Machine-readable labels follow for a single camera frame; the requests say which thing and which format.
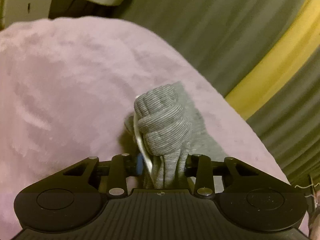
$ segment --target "white cable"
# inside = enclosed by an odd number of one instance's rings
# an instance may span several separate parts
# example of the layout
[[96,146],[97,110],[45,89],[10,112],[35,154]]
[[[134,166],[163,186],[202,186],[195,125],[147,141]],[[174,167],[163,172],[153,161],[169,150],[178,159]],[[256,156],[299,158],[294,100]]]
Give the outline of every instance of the white cable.
[[306,187],[301,187],[301,186],[299,186],[299,185],[295,185],[294,187],[299,187],[299,188],[308,188],[308,187],[311,187],[311,186],[313,186],[313,187],[320,186],[320,182],[319,182],[319,183],[317,183],[317,184],[315,184],[315,185],[310,184],[309,186],[306,186]]
[[137,116],[136,113],[134,113],[134,117],[133,117],[133,128],[134,128],[134,135],[136,137],[139,150],[142,153],[144,163],[145,163],[145,165],[147,167],[147,170],[148,170],[148,173],[150,174],[150,177],[151,177],[152,161],[151,161],[150,156],[149,156],[149,154],[148,154],[148,152],[147,152],[147,150],[146,150],[146,148],[144,146],[141,133],[139,132],[138,116]]
[[312,194],[308,195],[308,196],[304,196],[304,197],[313,197],[314,199],[316,199],[315,196],[313,196]]

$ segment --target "gray sock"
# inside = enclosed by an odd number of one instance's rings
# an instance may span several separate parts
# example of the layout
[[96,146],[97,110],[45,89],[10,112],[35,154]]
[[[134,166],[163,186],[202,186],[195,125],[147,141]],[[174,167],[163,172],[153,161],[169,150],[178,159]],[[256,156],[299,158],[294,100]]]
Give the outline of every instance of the gray sock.
[[[145,188],[172,188],[184,175],[188,155],[195,153],[223,161],[227,155],[208,135],[204,120],[180,82],[165,85],[139,96],[134,102],[144,145],[153,156],[151,177]],[[125,121],[133,135],[133,118]]]

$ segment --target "pink blanket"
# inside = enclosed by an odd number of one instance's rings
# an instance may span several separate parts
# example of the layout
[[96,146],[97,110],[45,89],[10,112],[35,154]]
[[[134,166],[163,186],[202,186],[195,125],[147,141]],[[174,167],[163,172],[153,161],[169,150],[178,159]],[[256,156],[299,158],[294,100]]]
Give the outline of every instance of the pink blanket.
[[[129,152],[123,122],[135,97],[176,81],[228,155],[288,182],[249,125],[154,33],[95,17],[16,23],[2,31],[0,239],[21,230],[13,210],[20,190],[90,155],[105,161]],[[300,228],[308,233],[307,220]]]

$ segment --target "small hole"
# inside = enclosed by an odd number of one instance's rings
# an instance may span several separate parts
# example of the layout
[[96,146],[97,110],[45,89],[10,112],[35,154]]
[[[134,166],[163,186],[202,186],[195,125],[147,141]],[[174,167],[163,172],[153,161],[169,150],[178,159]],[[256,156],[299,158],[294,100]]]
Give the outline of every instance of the small hole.
[[108,176],[101,176],[100,184],[98,187],[98,191],[100,193],[106,193],[107,192],[107,182],[108,182]]
[[221,193],[224,191],[222,176],[213,176],[214,192]]
[[195,190],[196,177],[187,177],[187,182],[191,192]]
[[126,178],[128,195],[134,188],[141,188],[140,177],[130,176]]
[[71,170],[68,170],[63,173],[65,176],[82,176],[85,169],[87,168],[87,163],[82,163]]
[[241,164],[236,165],[236,169],[240,176],[258,176],[259,174],[250,170],[247,167],[242,166]]
[[88,184],[94,187],[95,189],[99,190],[102,178],[102,176],[100,177],[97,174],[92,173],[89,178]]

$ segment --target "green fabric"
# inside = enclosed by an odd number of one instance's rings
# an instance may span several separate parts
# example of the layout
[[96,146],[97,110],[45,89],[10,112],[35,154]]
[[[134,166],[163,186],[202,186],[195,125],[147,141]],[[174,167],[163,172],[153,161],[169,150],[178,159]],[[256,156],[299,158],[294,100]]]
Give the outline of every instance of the green fabric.
[[114,17],[171,44],[223,96],[273,47],[304,0],[126,0]]
[[320,182],[320,47],[247,122],[286,174],[298,184]]

